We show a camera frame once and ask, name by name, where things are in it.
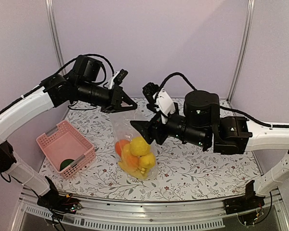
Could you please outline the yellow lemon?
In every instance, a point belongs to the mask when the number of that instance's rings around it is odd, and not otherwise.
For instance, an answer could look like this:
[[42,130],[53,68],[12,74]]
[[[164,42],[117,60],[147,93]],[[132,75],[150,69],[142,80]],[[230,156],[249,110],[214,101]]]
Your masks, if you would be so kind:
[[150,152],[150,145],[143,137],[135,137],[130,142],[130,152],[134,156],[144,156]]

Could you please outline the orange fruit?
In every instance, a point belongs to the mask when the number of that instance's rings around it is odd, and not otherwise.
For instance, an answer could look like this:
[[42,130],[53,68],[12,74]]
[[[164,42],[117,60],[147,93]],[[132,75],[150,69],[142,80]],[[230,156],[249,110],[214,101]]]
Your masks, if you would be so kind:
[[126,144],[129,144],[130,142],[128,140],[119,140],[115,143],[115,151],[116,153],[121,156],[122,149]]

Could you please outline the yellow mango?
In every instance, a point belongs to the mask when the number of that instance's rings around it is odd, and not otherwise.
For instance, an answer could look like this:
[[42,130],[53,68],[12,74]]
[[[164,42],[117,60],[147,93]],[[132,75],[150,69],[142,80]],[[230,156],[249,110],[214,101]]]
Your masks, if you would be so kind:
[[125,172],[135,172],[139,167],[139,158],[132,155],[130,151],[130,144],[126,144],[121,152],[121,161],[118,162],[118,165]]
[[141,156],[139,158],[139,167],[140,169],[151,169],[156,164],[156,157],[153,153],[149,153],[147,155]]

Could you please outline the clear zip top bag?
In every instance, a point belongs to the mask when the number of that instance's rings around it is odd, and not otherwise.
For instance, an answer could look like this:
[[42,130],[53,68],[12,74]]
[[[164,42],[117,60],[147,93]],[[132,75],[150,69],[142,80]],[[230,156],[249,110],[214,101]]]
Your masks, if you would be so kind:
[[130,124],[144,120],[139,110],[110,114],[119,167],[138,180],[153,180],[158,173],[156,149]]

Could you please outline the yellow banana bunch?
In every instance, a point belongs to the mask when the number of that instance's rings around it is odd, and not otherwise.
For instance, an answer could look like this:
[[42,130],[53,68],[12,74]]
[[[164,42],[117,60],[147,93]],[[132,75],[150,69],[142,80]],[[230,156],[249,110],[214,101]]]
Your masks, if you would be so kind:
[[151,172],[152,172],[152,170],[150,170],[150,169],[141,170],[138,168],[131,168],[131,167],[127,167],[127,166],[124,166],[122,169],[130,176],[137,178],[139,180],[148,179],[151,176]]

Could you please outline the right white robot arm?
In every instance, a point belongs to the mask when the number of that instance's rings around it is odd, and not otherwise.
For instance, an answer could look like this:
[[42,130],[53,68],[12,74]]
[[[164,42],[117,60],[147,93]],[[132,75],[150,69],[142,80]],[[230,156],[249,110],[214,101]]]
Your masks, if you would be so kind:
[[284,157],[267,173],[244,186],[244,194],[223,202],[226,214],[240,213],[264,205],[265,196],[289,178],[289,123],[271,124],[234,111],[221,117],[219,96],[194,90],[184,99],[183,114],[165,92],[148,93],[148,109],[155,111],[149,121],[132,120],[147,143],[163,144],[168,137],[218,154],[243,154],[257,150],[286,150]]

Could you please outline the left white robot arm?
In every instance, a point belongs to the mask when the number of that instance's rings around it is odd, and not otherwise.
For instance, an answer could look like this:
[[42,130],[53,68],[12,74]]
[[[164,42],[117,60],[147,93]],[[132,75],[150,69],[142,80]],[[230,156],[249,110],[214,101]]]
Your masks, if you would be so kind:
[[136,103],[121,86],[126,70],[113,72],[107,88],[97,81],[105,61],[98,54],[79,55],[71,60],[73,67],[67,74],[54,73],[0,111],[0,173],[30,188],[38,198],[38,205],[50,211],[74,213],[81,205],[70,194],[61,196],[48,177],[38,174],[15,153],[8,138],[36,116],[65,102],[90,103],[108,114],[136,109]]

